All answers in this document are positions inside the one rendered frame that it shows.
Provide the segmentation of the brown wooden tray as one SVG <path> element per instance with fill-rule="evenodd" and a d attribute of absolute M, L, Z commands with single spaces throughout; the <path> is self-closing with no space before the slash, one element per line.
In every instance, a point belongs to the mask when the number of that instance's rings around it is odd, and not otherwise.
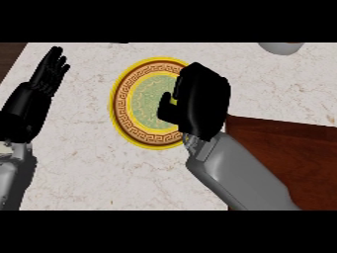
<path fill-rule="evenodd" d="M 229 116 L 226 132 L 284 182 L 303 210 L 337 210 L 337 127 Z"/>

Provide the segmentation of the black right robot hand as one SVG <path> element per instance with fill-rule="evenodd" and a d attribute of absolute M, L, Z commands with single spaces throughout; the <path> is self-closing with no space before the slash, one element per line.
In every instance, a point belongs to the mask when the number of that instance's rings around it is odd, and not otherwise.
<path fill-rule="evenodd" d="M 228 79 L 192 62 L 179 71 L 173 92 L 161 96 L 158 119 L 177 125 L 179 132 L 209 141 L 223 126 L 229 99 Z"/>

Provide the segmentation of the yellow rimmed patterned plate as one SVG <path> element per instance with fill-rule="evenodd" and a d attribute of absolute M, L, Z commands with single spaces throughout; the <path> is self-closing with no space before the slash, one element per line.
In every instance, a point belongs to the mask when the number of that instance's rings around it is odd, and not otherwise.
<path fill-rule="evenodd" d="M 126 68 L 111 88 L 112 126 L 129 142 L 151 150 L 182 145 L 177 126 L 158 119 L 157 111 L 161 95 L 173 91 L 175 79 L 186 65 L 173 57 L 146 58 Z"/>

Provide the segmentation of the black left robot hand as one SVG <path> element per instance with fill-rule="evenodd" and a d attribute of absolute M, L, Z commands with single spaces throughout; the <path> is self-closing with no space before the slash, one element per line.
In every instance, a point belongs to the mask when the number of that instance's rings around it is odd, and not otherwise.
<path fill-rule="evenodd" d="M 30 81 L 18 85 L 0 110 L 0 141 L 30 143 L 38 135 L 68 69 L 62 48 L 53 46 Z"/>

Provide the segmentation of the grey rounded object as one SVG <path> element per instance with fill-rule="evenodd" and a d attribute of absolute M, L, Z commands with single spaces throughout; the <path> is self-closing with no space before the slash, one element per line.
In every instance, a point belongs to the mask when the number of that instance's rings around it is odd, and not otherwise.
<path fill-rule="evenodd" d="M 260 42 L 259 46 L 265 51 L 277 55 L 294 54 L 303 46 L 302 42 Z"/>

